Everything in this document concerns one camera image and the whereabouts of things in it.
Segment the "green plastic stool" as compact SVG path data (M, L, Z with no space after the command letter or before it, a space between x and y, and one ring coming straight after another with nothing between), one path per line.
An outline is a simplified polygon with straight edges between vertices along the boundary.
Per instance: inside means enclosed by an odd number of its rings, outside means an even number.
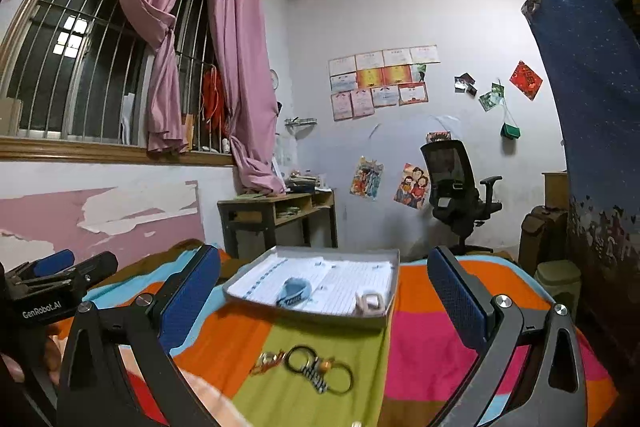
M554 260L537 265L535 280L575 317L582 287L582 272L570 260Z

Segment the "wooden desk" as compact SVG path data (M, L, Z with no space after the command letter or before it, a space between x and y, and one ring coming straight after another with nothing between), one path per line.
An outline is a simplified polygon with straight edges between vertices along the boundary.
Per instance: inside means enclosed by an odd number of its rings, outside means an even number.
M239 232L262 234L269 251L277 245L277 229L293 222L300 222L303 241L310 245L310 220L318 212L327 212L330 243L338 247L335 194L333 190L312 193L291 193L278 196L248 194L244 197L217 202L224 250L231 257L239 258Z

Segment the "colourful striped blanket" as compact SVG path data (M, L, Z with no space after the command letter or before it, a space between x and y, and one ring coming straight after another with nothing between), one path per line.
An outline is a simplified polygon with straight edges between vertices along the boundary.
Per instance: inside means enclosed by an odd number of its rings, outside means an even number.
M126 306L155 294L180 271L195 248L175 247L116 273L87 295L99 308ZM513 262L476 255L461 260L494 294L524 308L547 310L551 296ZM426 273L426 261L401 265L390 326L382 331L340 329L275 319L226 303L221 287L209 294L186 342L171 350L183 376L221 426L426 426L461 383L475 352L466 349ZM618 397L587 339L578 333L587 388L587 425L594 426ZM314 348L346 362L355 388L319 395L283 365L250 375L259 355Z

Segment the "brown bag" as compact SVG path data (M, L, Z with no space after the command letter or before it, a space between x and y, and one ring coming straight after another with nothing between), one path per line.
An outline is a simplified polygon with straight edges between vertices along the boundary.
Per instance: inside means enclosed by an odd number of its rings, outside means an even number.
M536 206L521 225L518 264L529 275L538 265L566 257L568 212L563 209Z

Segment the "barred window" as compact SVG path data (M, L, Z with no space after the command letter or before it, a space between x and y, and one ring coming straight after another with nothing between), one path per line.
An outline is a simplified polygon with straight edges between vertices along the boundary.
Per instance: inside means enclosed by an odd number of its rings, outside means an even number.
M230 166L207 0L171 14L184 150L148 150L154 53L119 0L23 0L1 46L2 159Z

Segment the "light blue watch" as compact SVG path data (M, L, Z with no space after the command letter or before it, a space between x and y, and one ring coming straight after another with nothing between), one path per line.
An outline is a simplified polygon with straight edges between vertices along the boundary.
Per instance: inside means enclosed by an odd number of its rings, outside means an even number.
M300 277L287 279L277 295L276 306L283 309L294 309L301 303L306 303L312 293L311 283Z

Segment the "black office chair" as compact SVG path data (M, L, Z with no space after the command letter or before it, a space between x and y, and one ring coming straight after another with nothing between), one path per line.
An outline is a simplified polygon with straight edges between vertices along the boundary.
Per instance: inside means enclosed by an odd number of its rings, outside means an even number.
M468 245L466 240L477 227L502 209L501 202L494 201L494 188L502 176L481 179L485 196L480 197L474 172L465 146L460 140L440 140L421 147L426 169L431 180L428 202L433 217L447 225L458 236L458 243L450 247L457 256L493 253L485 246Z

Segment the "grey shallow cardboard tray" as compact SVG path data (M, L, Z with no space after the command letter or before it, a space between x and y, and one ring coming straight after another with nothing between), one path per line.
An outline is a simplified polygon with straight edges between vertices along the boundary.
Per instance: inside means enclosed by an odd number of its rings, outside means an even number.
M399 265L397 249L354 253L335 248L276 246L224 283L224 295L282 317L382 329L393 309ZM311 296L294 309L278 308L277 295L290 277L308 280ZM357 314L355 294L361 291L380 293L385 300L385 312Z

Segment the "family cartoon poster right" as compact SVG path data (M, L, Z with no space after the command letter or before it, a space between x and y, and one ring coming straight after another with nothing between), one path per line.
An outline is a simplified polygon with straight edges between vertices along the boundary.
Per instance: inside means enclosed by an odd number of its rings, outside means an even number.
M406 164L402 169L400 183L394 195L394 201L410 208L421 210L424 207L428 191L430 191L430 178L425 169Z

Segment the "green hanging pouch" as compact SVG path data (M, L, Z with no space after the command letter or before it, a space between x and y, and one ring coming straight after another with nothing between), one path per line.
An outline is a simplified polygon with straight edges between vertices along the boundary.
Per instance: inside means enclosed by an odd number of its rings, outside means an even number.
M500 135L506 140L518 140L521 138L522 132L519 127L505 122L501 127Z

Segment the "cartoon poster left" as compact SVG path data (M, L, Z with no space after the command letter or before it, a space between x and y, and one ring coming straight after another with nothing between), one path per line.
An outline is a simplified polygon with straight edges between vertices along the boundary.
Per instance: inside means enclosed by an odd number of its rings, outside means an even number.
M352 177L349 193L366 199L376 199L380 189L384 165L376 160L361 157Z

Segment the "pink curtain right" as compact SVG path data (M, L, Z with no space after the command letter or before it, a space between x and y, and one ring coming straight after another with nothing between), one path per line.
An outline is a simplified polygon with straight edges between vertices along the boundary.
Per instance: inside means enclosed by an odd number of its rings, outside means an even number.
M272 170L278 103L272 87L262 0L207 0L218 70L224 84L226 133L248 191L282 194Z

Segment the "blue starry hanging cloth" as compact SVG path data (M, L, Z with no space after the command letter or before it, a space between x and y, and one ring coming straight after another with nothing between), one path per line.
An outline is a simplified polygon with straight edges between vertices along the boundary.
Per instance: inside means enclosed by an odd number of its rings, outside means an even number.
M526 0L564 138L582 328L639 358L639 0Z

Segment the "wall certificates cluster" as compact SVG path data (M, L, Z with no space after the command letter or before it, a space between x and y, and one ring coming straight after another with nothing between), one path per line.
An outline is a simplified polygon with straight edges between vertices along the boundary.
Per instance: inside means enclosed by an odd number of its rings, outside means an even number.
M361 119L381 108L427 103L426 74L431 65L439 63L436 44L329 60L333 120Z

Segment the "red diamond wall paper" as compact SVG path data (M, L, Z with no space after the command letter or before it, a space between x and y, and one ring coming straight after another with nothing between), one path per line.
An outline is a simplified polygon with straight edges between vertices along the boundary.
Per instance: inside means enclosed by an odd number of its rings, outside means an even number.
M523 61L519 61L510 77L513 86L517 87L529 101L534 101L542 85L542 79Z

